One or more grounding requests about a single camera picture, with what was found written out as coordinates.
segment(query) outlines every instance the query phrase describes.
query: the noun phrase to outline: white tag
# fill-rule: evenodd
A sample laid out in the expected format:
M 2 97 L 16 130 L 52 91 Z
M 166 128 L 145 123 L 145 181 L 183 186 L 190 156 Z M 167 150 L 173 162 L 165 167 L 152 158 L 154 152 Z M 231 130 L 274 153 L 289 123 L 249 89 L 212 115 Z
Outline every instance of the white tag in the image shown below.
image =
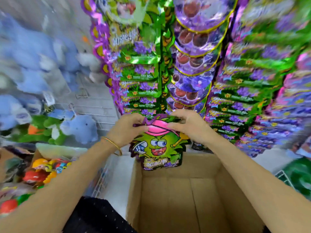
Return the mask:
M 51 105 L 55 104 L 55 98 L 54 98 L 52 92 L 44 91 L 44 92 L 42 92 L 42 94 L 45 98 L 47 106 L 51 106 Z
M 27 110 L 31 115 L 40 115 L 42 110 L 42 105 L 39 103 L 27 104 Z
M 13 110 L 12 114 L 14 116 L 14 118 L 16 119 L 16 121 L 18 122 L 18 124 L 26 124 L 26 123 L 30 123 L 32 121 L 32 118 L 29 114 L 29 112 L 21 107 L 17 110 Z

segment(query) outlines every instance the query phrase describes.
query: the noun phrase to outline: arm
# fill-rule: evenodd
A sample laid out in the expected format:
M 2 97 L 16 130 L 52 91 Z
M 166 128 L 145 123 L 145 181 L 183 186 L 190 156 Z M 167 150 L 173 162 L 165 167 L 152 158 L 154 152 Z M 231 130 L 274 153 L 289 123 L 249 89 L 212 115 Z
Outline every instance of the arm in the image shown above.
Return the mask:
M 130 143 L 134 137 L 147 131 L 146 126 L 133 127 L 134 123 L 141 123 L 143 119 L 140 114 L 122 116 L 107 134 L 107 138 L 118 147 Z M 13 213 L 0 219 L 0 232 L 60 233 L 103 162 L 116 150 L 107 140 L 96 143 Z
M 168 127 L 206 145 L 218 156 L 271 232 L 310 232 L 309 200 L 218 135 L 197 113 L 178 110 L 172 115 L 183 118 L 185 124 Z

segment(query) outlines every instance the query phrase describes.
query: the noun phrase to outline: green cartoon character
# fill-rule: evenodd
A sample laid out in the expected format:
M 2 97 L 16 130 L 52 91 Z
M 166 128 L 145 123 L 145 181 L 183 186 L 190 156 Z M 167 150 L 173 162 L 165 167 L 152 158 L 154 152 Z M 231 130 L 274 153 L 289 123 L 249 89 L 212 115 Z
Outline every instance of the green cartoon character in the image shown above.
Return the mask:
M 173 121 L 176 117 L 156 117 L 147 125 L 149 130 L 132 141 L 132 156 L 138 156 L 145 170 L 181 165 L 185 145 L 191 142 L 185 134 L 167 128 Z

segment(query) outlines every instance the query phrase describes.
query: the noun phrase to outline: hand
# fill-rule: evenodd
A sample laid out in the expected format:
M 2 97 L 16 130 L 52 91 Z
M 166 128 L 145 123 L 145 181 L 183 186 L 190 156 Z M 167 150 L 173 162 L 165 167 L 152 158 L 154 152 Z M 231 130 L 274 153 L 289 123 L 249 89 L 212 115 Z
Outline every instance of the hand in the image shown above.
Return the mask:
M 106 137 L 121 148 L 133 141 L 139 134 L 148 131 L 147 126 L 133 127 L 133 124 L 141 124 L 144 118 L 139 113 L 124 114 L 111 128 Z
M 169 123 L 167 127 L 185 133 L 195 142 L 207 144 L 211 137 L 217 135 L 195 111 L 181 109 L 172 112 L 171 115 L 183 119 L 185 123 Z

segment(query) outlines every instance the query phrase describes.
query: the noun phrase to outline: pink hat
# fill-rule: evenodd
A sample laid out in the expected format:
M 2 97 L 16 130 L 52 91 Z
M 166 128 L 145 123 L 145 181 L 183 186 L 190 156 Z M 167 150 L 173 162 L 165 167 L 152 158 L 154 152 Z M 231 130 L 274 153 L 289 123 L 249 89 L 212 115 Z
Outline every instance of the pink hat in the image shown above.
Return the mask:
M 152 136 L 162 136 L 169 132 L 175 133 L 177 136 L 178 134 L 167 127 L 168 123 L 162 120 L 155 120 L 151 125 L 148 126 L 148 131 L 146 132 L 148 135 Z

